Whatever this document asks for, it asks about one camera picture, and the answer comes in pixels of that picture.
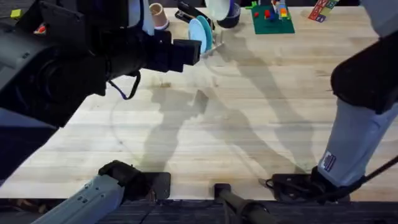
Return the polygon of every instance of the sticker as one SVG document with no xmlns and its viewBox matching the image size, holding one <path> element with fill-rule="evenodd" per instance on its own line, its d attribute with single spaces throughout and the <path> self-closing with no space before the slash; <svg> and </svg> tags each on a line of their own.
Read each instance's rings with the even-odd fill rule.
<svg viewBox="0 0 398 224">
<path fill-rule="evenodd" d="M 323 8 L 320 7 L 320 6 L 315 6 L 313 8 L 313 11 L 311 12 L 311 14 L 310 14 L 310 16 L 308 18 L 310 18 L 312 20 L 315 20 L 318 17 L 319 13 L 322 11 L 322 9 Z"/>
<path fill-rule="evenodd" d="M 330 0 L 328 4 L 326 4 L 326 7 L 328 7 L 329 9 L 333 9 L 336 6 L 336 4 L 337 4 L 336 1 Z"/>
<path fill-rule="evenodd" d="M 325 7 L 326 4 L 328 4 L 328 3 L 329 3 L 329 0 L 319 0 L 319 1 L 317 2 L 317 6 Z"/>
<path fill-rule="evenodd" d="M 315 20 L 318 21 L 318 22 L 323 22 L 323 21 L 325 21 L 325 19 L 326 19 L 326 16 L 318 15 L 318 17 Z"/>
<path fill-rule="evenodd" d="M 325 169 L 327 172 L 330 172 L 335 162 L 336 162 L 336 156 L 334 156 L 330 152 L 326 152 L 325 157 L 323 158 L 321 163 L 321 168 Z"/>
</svg>

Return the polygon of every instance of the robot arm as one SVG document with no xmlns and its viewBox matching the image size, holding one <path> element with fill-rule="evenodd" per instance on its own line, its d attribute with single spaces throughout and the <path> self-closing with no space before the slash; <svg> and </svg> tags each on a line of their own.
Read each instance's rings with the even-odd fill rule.
<svg viewBox="0 0 398 224">
<path fill-rule="evenodd" d="M 398 1 L 362 4 L 380 39 L 333 71 L 337 115 L 326 151 L 311 175 L 274 174 L 268 187 L 277 200 L 332 195 L 328 200 L 333 201 L 358 189 L 369 180 L 364 177 L 366 166 L 398 115 Z M 337 191 L 344 193 L 333 195 Z"/>
<path fill-rule="evenodd" d="M 0 185 L 106 82 L 135 77 L 128 99 L 141 68 L 182 72 L 199 57 L 200 42 L 154 30 L 147 0 L 36 0 L 16 26 L 0 23 Z"/>
</svg>

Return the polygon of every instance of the black cable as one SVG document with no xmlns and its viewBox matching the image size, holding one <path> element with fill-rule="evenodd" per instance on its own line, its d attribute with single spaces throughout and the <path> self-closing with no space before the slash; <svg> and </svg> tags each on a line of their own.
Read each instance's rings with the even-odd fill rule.
<svg viewBox="0 0 398 224">
<path fill-rule="evenodd" d="M 152 206 L 150 209 L 148 209 L 148 212 L 141 218 L 141 221 L 139 222 L 139 224 L 144 223 L 145 219 L 155 210 L 156 206 L 157 206 L 157 203 L 154 206 Z"/>
<path fill-rule="evenodd" d="M 120 93 L 120 95 L 122 96 L 122 98 L 123 98 L 124 100 L 130 100 L 131 98 L 134 97 L 134 95 L 135 95 L 136 92 L 137 92 L 138 85 L 139 85 L 139 83 L 140 83 L 140 81 L 141 81 L 141 73 L 140 73 L 140 72 L 136 72 L 136 73 L 134 73 L 133 75 L 130 75 L 130 76 L 135 77 L 135 78 L 136 78 L 136 81 L 134 82 L 134 84 L 133 84 L 133 86 L 132 86 L 132 88 L 131 88 L 131 92 L 130 92 L 130 95 L 129 95 L 129 96 L 126 96 L 126 95 L 123 93 L 122 89 L 120 89 L 114 82 L 112 82 L 111 80 L 108 81 L 108 83 L 111 84 L 111 86 L 113 86 L 113 87 Z"/>
</svg>

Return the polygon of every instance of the red lego brick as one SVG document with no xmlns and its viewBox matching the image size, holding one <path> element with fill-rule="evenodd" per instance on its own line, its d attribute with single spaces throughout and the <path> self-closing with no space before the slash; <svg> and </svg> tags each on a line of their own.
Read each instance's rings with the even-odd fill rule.
<svg viewBox="0 0 398 224">
<path fill-rule="evenodd" d="M 269 10 L 266 10 L 266 18 L 270 18 L 271 17 L 271 12 Z"/>
<path fill-rule="evenodd" d="M 311 12 L 311 14 L 310 14 L 310 16 L 308 18 L 312 19 L 312 20 L 317 19 L 318 15 L 319 15 L 319 13 L 321 13 L 322 9 L 323 8 L 321 6 L 316 5 L 313 8 L 313 11 Z"/>
</svg>

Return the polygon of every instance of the label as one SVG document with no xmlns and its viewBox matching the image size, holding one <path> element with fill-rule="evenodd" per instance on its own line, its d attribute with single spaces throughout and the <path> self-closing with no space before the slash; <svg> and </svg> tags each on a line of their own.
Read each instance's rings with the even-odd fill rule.
<svg viewBox="0 0 398 224">
<path fill-rule="evenodd" d="M 321 168 L 326 170 L 327 172 L 330 172 L 331 169 L 333 168 L 333 165 L 335 165 L 336 162 L 336 156 L 334 156 L 330 152 L 326 152 L 325 157 L 322 160 L 321 163 Z"/>
</svg>

